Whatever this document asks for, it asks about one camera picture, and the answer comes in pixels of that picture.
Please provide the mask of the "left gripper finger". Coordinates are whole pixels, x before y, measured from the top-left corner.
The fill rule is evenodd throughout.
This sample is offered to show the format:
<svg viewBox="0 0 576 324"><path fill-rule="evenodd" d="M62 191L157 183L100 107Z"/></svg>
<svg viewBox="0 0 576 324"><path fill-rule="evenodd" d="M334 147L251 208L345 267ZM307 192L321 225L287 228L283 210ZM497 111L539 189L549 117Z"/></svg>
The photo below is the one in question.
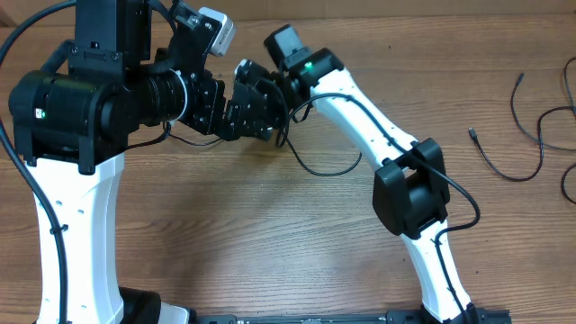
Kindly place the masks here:
<svg viewBox="0 0 576 324"><path fill-rule="evenodd" d="M266 117L266 99L251 85L235 82L225 117Z"/></svg>
<svg viewBox="0 0 576 324"><path fill-rule="evenodd" d="M218 123L218 136L226 141L239 140L242 137L269 141L273 127L261 117L237 117L232 120L222 116Z"/></svg>

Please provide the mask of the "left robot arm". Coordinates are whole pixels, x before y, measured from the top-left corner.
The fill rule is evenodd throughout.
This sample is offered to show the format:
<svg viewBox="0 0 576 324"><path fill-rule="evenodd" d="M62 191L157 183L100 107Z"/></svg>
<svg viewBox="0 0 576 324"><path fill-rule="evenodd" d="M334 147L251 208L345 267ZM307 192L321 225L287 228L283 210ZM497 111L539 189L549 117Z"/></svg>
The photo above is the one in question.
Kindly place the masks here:
<svg viewBox="0 0 576 324"><path fill-rule="evenodd" d="M75 1L75 36L9 97L4 148L38 213L40 323L189 323L156 292L119 285L115 212L129 136L175 122L227 141L268 139L252 113L226 109L206 70L236 28L224 13L183 1Z"/></svg>

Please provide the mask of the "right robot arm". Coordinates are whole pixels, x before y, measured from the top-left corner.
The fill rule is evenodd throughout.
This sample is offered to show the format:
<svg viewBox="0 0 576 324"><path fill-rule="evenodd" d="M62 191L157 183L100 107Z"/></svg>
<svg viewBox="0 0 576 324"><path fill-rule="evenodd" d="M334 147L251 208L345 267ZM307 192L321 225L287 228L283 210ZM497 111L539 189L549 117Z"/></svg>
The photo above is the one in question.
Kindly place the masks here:
<svg viewBox="0 0 576 324"><path fill-rule="evenodd" d="M390 121L360 90L344 63L327 48L312 51L291 25L264 41L275 71L252 60L235 70L233 106L266 114L286 142L296 115L311 108L332 121L374 172L373 209L402 239L422 291L420 310L403 311L417 323L479 323L482 313L465 291L448 243L446 206L451 188L443 152L433 139L418 140Z"/></svg>

